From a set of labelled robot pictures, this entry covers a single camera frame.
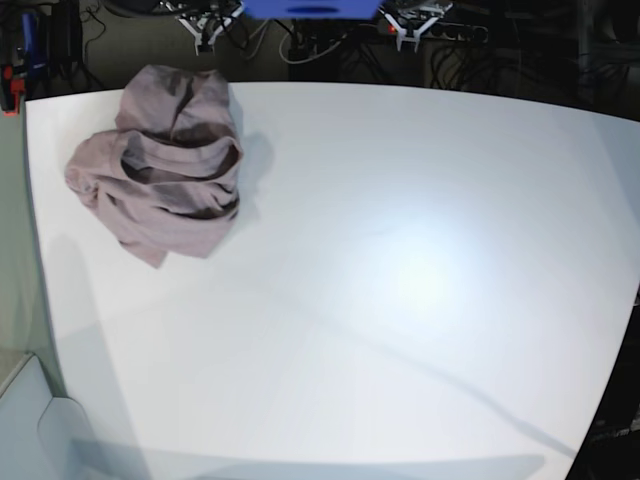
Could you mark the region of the black power strip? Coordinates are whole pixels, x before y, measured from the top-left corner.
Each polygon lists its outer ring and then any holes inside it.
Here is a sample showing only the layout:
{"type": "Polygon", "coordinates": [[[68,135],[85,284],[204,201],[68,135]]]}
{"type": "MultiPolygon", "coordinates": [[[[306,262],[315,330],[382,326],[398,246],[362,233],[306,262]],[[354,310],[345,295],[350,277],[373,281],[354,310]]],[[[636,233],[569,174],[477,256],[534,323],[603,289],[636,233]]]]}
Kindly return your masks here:
{"type": "MultiPolygon", "coordinates": [[[[378,33],[381,35],[387,35],[397,37],[399,32],[388,20],[379,20],[377,25],[378,33]]],[[[465,25],[451,22],[436,22],[428,30],[422,33],[421,40],[446,40],[454,42],[475,42],[475,43],[487,43],[489,40],[489,30],[483,26],[465,25]]],[[[402,44],[415,45],[413,35],[407,33],[404,37],[402,44]]]]}

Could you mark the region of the mauve pink t-shirt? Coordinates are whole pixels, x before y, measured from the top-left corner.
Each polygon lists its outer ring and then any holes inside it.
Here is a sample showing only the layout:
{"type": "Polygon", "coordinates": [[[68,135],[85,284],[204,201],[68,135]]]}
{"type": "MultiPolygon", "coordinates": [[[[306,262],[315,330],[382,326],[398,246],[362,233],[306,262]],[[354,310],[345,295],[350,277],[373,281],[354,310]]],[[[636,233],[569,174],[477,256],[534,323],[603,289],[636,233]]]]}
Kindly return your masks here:
{"type": "Polygon", "coordinates": [[[206,258],[240,206],[243,149],[230,106],[219,72],[148,65],[124,88],[114,129],[76,148],[66,185],[151,267],[170,253],[206,258]]]}

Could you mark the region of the blue plastic mount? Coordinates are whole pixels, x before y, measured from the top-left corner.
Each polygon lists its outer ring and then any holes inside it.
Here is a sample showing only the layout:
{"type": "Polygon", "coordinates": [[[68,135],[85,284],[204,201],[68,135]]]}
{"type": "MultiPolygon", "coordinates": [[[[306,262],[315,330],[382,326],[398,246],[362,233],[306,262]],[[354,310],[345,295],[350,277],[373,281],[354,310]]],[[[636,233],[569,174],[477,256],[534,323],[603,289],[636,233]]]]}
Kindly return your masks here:
{"type": "Polygon", "coordinates": [[[246,0],[258,19],[369,19],[382,0],[246,0]]]}

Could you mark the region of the red and black clamp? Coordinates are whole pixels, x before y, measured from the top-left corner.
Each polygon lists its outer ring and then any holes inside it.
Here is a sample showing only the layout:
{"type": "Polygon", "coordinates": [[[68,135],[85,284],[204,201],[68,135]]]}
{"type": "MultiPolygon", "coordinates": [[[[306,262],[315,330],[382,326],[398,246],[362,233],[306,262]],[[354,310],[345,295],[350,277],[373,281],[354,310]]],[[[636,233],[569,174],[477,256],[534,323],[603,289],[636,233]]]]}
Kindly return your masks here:
{"type": "Polygon", "coordinates": [[[1,65],[1,110],[5,116],[16,116],[20,112],[21,97],[26,91],[22,67],[1,65]]]}

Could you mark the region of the blue and black device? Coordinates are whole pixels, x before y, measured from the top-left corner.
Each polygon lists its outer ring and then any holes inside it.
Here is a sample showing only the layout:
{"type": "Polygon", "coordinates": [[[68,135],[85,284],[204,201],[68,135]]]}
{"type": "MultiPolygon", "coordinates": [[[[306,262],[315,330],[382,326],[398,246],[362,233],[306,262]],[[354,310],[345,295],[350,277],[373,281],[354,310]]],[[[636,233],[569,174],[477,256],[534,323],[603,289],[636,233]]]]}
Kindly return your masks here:
{"type": "Polygon", "coordinates": [[[21,15],[23,62],[29,77],[47,77],[50,67],[49,17],[30,11],[21,15]]]}

